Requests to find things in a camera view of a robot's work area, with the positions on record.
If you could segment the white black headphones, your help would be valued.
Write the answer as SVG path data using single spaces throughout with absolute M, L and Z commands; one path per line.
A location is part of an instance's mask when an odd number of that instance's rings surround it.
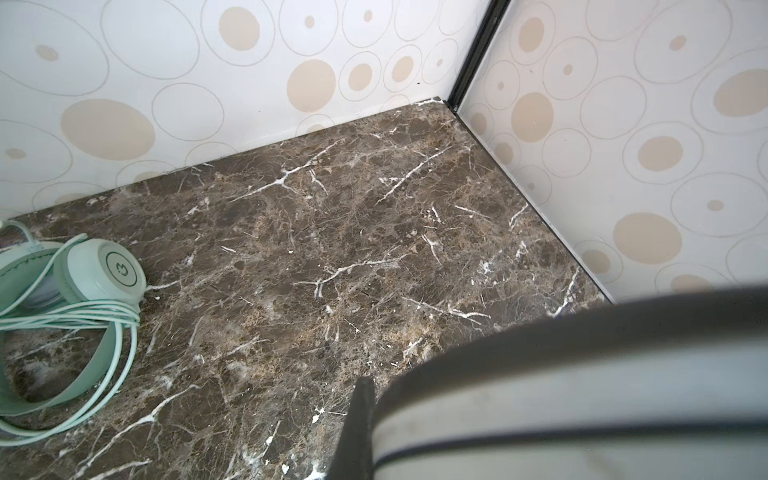
M 378 479 L 763 479 L 767 291 L 659 297 L 514 327 L 397 378 Z

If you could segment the mint green headphones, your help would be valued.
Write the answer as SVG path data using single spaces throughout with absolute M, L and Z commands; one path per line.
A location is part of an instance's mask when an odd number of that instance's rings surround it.
M 1 379 L 1 414 L 20 416 L 73 400 L 110 382 L 122 350 L 122 334 L 140 323 L 146 277 L 121 245 L 79 235 L 66 243 L 27 241 L 1 253 L 1 331 L 102 330 L 86 367 L 63 391 L 30 402 Z

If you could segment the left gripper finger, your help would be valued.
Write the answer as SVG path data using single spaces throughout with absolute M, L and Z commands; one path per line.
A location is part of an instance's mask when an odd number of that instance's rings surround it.
M 360 377 L 355 384 L 341 435 L 326 474 L 328 480 L 373 478 L 371 432 L 375 402 L 374 380 L 371 377 Z

